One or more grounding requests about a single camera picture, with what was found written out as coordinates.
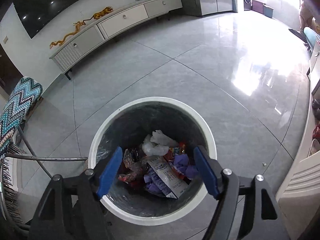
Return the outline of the teal storage box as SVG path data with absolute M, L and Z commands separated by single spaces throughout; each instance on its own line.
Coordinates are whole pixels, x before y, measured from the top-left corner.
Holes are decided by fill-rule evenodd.
M 263 5 L 263 14 L 268 18 L 273 18 L 273 11 L 274 9 L 272 7 L 269 7 L 267 5 Z

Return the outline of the light blue chair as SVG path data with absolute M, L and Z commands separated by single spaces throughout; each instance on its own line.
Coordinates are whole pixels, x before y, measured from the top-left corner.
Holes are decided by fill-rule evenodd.
M 310 27 L 305 27 L 303 33 L 305 35 L 309 47 L 313 50 L 319 35 Z

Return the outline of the beige sofa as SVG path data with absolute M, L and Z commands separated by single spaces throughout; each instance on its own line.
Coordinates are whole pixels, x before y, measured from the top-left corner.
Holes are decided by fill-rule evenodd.
M 307 71 L 309 108 L 304 133 L 294 162 L 281 184 L 276 200 L 291 239 L 319 239 L 319 232 L 308 236 L 319 222 L 319 151 L 311 153 L 313 131 L 319 124 L 312 109 L 319 100 L 319 39 L 316 40 Z

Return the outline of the standing person in beige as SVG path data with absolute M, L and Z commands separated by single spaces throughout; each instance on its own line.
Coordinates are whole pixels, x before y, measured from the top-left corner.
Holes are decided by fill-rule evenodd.
M 299 21 L 300 21 L 300 33 L 302 34 L 306 27 L 311 28 L 317 34 L 319 34 L 319 24 L 316 22 L 312 12 L 309 10 L 308 6 L 302 2 L 299 11 Z

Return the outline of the white plastic bag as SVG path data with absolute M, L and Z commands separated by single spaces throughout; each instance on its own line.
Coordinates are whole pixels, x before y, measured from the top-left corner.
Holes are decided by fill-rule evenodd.
M 143 152 L 149 156 L 164 156 L 169 148 L 178 147 L 179 143 L 166 136 L 161 130 L 155 130 L 147 135 L 142 143 Z

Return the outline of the zigzag patterned table cloth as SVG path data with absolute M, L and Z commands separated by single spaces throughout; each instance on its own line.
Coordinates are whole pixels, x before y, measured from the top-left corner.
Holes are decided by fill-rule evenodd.
M 40 83 L 31 77 L 24 76 L 10 94 L 1 114 L 1 163 L 20 123 L 42 92 L 43 87 Z

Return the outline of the grey white TV cabinet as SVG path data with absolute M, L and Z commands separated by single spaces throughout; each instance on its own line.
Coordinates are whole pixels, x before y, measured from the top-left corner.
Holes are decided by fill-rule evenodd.
M 110 39 L 181 8 L 181 0 L 143 0 L 129 4 L 85 25 L 77 34 L 67 38 L 50 59 L 60 67 L 62 74 L 67 74 L 76 63 Z

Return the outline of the white rimmed trash bin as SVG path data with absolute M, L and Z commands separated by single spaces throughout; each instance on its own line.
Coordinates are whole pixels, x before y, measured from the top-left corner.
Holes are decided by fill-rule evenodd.
M 101 203 L 137 225 L 184 217 L 207 194 L 195 166 L 197 148 L 216 158 L 210 127 L 185 103 L 148 97 L 116 109 L 98 129 L 88 155 L 88 166 L 94 168 L 120 150 L 116 174 L 99 191 Z

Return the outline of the golden tiger figurine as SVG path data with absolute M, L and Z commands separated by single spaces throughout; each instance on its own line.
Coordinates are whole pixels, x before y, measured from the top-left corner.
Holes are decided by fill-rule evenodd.
M 93 15 L 93 18 L 95 20 L 98 20 L 98 19 L 100 19 L 100 18 L 104 17 L 105 15 L 108 15 L 108 14 L 110 14 L 112 12 L 113 12 L 113 8 L 112 7 L 105 7 L 102 11 L 96 12 Z

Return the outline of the clear plastic bag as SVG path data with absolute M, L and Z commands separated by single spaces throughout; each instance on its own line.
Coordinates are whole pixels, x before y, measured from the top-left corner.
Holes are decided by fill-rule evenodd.
M 146 172 L 147 156 L 142 150 L 129 148 L 125 150 L 123 163 L 130 172 Z

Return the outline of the red snack wrapper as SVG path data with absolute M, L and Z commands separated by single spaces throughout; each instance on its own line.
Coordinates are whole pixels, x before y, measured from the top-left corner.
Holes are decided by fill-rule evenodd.
M 143 175 L 143 172 L 130 172 L 128 174 L 119 174 L 118 180 L 125 182 L 125 183 L 130 183 L 130 182 L 140 178 L 142 175 Z

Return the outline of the purple storage box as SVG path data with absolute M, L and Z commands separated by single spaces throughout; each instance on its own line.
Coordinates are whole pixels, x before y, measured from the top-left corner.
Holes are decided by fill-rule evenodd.
M 257 1 L 257 0 L 252 0 L 252 10 L 255 12 L 258 12 L 260 14 L 264 13 L 264 3 Z

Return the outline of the dark brown entrance door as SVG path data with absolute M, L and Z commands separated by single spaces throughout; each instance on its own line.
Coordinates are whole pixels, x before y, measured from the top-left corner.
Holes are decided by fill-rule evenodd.
M 12 63 L 3 47 L 0 46 L 1 87 L 10 95 L 22 77 L 21 72 Z

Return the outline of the golden dragon figurine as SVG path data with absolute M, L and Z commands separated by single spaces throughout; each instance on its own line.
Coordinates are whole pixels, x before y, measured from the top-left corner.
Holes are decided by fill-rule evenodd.
M 77 33 L 81 30 L 81 28 L 82 28 L 84 25 L 86 25 L 86 22 L 85 22 L 85 20 L 83 20 L 83 21 L 78 21 L 78 22 L 74 23 L 73 25 L 74 25 L 74 27 L 75 27 L 74 31 L 71 32 L 71 33 L 67 33 L 67 34 L 63 37 L 63 39 L 61 39 L 61 40 L 51 42 L 50 45 L 49 45 L 49 49 L 52 49 L 52 48 L 55 47 L 55 46 L 62 46 L 62 45 L 66 42 L 67 38 L 70 37 L 70 36 L 74 36 L 75 34 L 77 34 Z

